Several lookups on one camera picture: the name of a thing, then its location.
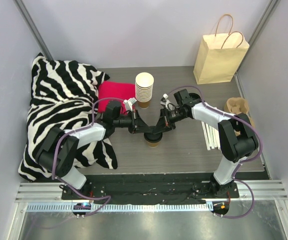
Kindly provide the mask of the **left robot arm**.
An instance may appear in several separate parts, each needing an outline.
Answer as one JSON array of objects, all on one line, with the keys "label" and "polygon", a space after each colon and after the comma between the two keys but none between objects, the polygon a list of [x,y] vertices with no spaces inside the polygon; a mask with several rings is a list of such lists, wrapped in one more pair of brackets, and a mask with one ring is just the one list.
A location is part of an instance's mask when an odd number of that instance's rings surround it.
[{"label": "left robot arm", "polygon": [[99,122],[79,127],[75,130],[61,130],[53,127],[46,135],[37,153],[36,162],[50,171],[65,184],[73,187],[73,194],[83,200],[90,195],[86,176],[73,166],[77,150],[92,142],[111,136],[115,128],[127,128],[131,134],[151,133],[152,130],[133,108],[136,99],[119,102],[111,100]]}]

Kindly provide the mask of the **brown paper coffee cup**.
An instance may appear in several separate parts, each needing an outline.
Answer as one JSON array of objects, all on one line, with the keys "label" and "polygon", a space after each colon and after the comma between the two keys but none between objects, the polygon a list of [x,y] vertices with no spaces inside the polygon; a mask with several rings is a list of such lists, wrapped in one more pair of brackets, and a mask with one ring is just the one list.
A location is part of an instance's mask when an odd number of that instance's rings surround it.
[{"label": "brown paper coffee cup", "polygon": [[155,148],[159,145],[162,138],[145,138],[147,145],[151,148]]}]

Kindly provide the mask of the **black plastic cup lid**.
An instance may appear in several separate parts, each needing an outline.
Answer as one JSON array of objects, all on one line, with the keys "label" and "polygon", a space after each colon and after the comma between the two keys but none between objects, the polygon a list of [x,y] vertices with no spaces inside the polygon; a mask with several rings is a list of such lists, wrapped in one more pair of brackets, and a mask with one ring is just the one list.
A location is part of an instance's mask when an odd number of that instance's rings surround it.
[{"label": "black plastic cup lid", "polygon": [[155,128],[154,126],[149,126],[150,132],[145,132],[144,133],[144,139],[145,138],[157,139],[157,138],[162,138],[163,137],[162,133],[156,133],[156,134],[152,133],[154,128]]}]

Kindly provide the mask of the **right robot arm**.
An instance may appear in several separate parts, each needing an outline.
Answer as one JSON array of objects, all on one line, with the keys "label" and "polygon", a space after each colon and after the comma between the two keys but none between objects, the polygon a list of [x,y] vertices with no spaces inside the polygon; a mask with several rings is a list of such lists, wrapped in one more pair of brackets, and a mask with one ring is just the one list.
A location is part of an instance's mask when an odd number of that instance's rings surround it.
[{"label": "right robot arm", "polygon": [[196,93],[186,89],[174,93],[176,105],[168,101],[168,95],[161,99],[162,109],[154,126],[154,135],[175,129],[175,123],[186,118],[204,122],[219,133],[220,149],[223,155],[218,168],[210,177],[209,192],[222,197],[234,182],[240,165],[258,148],[259,143],[246,114],[231,115],[204,102]]}]

